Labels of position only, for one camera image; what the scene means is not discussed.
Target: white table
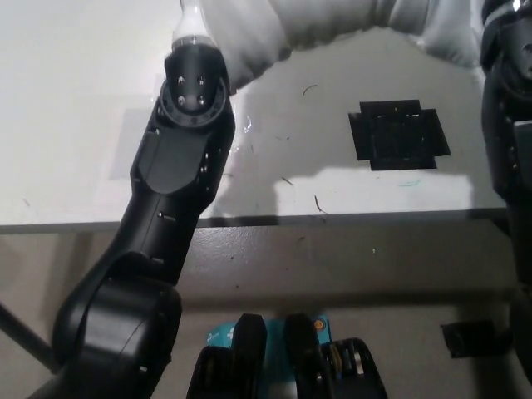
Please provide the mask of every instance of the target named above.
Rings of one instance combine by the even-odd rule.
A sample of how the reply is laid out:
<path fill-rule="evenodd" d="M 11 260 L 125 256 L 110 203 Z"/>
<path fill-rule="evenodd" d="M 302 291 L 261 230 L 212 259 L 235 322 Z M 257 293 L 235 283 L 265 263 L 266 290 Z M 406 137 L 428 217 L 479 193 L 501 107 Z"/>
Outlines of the white table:
<path fill-rule="evenodd" d="M 10 3 L 0 14 L 0 232 L 114 228 L 179 2 Z M 234 146 L 199 225 L 501 215 L 480 88 L 475 71 L 391 32 L 297 54 L 233 98 Z M 436 108 L 452 156 L 437 170 L 372 172 L 357 160 L 347 114 L 361 101 L 404 99 Z"/>

